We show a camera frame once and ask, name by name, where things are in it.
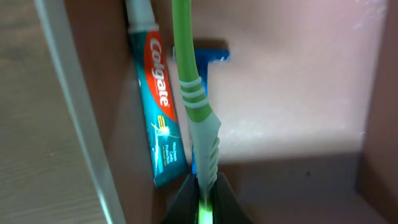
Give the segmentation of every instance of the colgate toothpaste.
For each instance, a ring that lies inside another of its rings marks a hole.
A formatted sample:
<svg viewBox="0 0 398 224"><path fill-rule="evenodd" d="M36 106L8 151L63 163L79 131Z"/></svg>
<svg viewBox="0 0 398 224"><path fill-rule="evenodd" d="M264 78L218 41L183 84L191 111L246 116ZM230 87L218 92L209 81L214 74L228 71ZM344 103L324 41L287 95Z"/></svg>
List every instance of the colgate toothpaste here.
<svg viewBox="0 0 398 224"><path fill-rule="evenodd" d="M159 187L187 172L169 76L158 30L130 34L146 118L154 182Z"/></svg>

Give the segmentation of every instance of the teal toothpaste tube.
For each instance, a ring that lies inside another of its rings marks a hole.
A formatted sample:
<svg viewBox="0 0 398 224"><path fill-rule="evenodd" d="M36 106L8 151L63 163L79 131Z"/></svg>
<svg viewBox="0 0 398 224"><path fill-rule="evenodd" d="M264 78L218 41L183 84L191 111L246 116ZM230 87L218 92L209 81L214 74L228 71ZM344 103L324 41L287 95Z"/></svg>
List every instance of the teal toothpaste tube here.
<svg viewBox="0 0 398 224"><path fill-rule="evenodd" d="M126 1L129 38L141 89L155 186L187 172L159 29L150 1Z"/></svg>

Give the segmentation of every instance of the white cap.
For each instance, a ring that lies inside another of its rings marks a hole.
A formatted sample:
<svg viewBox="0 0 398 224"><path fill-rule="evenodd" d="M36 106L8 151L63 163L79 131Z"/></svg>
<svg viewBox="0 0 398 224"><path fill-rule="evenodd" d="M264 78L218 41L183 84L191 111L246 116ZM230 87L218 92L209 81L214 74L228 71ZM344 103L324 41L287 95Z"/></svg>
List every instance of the white cap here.
<svg viewBox="0 0 398 224"><path fill-rule="evenodd" d="M150 0L126 0L130 29L148 30L157 28Z"/></svg>

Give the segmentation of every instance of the red label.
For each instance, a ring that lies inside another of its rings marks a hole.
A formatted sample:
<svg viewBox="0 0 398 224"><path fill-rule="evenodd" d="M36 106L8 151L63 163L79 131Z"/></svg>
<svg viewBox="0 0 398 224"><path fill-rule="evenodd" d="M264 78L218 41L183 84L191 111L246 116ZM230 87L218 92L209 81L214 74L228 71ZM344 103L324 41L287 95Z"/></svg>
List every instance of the red label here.
<svg viewBox="0 0 398 224"><path fill-rule="evenodd" d="M147 33L144 61L146 80L157 106L172 121L177 121L162 41L157 31Z"/></svg>

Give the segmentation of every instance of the wooden surface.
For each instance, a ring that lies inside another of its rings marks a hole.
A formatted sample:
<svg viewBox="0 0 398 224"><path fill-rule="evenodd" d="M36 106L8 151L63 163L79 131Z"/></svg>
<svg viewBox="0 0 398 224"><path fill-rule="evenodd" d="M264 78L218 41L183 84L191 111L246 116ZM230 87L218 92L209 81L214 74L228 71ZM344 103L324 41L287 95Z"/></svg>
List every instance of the wooden surface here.
<svg viewBox="0 0 398 224"><path fill-rule="evenodd" d="M0 223L106 223L33 1L0 1L0 40Z"/></svg>
<svg viewBox="0 0 398 224"><path fill-rule="evenodd" d="M358 189L366 200L398 223L398 2L389 2L374 82Z"/></svg>

